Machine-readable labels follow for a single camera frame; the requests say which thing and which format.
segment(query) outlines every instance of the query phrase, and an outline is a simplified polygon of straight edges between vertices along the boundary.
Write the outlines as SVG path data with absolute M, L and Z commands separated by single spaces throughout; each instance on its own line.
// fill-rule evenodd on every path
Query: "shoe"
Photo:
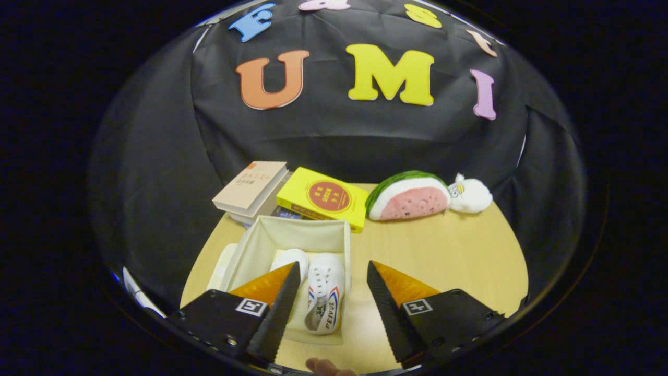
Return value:
M 306 328 L 316 335 L 333 333 L 341 322 L 345 270 L 333 254 L 319 254 L 309 268 L 309 307 Z
M 304 251 L 300 250 L 299 248 L 290 248 L 289 250 L 285 250 L 279 257 L 276 258 L 276 260 L 274 260 L 269 271 L 271 272 L 280 268 L 281 266 L 286 266 L 287 264 L 295 261 L 299 262 L 299 275 L 301 277 L 299 283 L 301 284 L 304 282 L 304 278 L 306 278 L 306 272 L 309 269 L 309 257 L 306 256 L 306 253 L 304 253 Z

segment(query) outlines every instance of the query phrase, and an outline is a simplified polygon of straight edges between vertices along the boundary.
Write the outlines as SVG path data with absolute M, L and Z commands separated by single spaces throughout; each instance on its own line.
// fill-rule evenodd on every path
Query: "black cloth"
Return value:
M 194 27 L 119 93 L 90 167 L 94 227 L 112 269 L 126 266 L 178 306 L 220 218 L 211 198 L 251 161 L 274 160 L 360 183 L 410 169 L 446 183 L 456 173 L 480 179 L 520 242 L 530 295 L 539 295 L 572 256 L 586 209 L 580 145 L 547 81 L 510 46 L 492 42 L 498 57 L 489 56 L 471 27 L 439 11 L 436 29 L 411 20 L 403 2 L 311 13 L 299 3 L 277 3 L 271 26 L 245 43 L 228 28 L 258 5 Z M 434 104 L 406 104 L 398 94 L 349 99 L 355 60 L 345 48 L 355 43 L 377 45 L 393 64 L 408 50 L 433 56 Z M 236 67 L 268 58 L 265 90 L 275 92 L 285 83 L 277 56 L 293 50 L 309 51 L 301 95 L 269 110 L 244 104 Z M 471 69 L 494 78 L 495 120 L 473 112 Z

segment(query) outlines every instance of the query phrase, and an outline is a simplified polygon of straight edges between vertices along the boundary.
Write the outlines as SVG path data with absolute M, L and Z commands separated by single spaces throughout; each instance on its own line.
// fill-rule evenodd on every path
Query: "yellow book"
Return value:
M 276 204 L 313 219 L 347 220 L 350 230 L 360 233 L 367 197 L 362 188 L 299 167 L 276 195 Z

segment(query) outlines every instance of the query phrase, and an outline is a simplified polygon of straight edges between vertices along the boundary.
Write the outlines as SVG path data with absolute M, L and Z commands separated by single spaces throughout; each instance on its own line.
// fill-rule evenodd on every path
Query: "letter m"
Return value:
M 429 74 L 434 58 L 420 51 L 406 51 L 396 66 L 373 44 L 351 44 L 345 51 L 355 57 L 355 87 L 348 91 L 353 100 L 375 100 L 378 90 L 373 88 L 375 78 L 387 100 L 392 100 L 401 84 L 405 90 L 399 98 L 404 103 L 431 106 Z

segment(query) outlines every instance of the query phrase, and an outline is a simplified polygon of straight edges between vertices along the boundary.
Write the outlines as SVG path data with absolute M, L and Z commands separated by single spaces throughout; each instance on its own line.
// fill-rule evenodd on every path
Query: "fabric box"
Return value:
M 330 335 L 313 335 L 304 325 L 307 313 L 309 279 L 299 286 L 284 339 L 304 343 L 340 345 L 341 327 L 345 325 L 346 296 L 350 296 L 350 225 L 347 221 L 305 221 L 258 216 L 239 243 L 225 248 L 209 282 L 209 288 L 231 291 L 269 272 L 274 260 L 289 248 L 300 248 L 312 260 L 318 253 L 329 252 L 340 257 L 345 268 L 345 295 L 341 300 L 341 326 Z

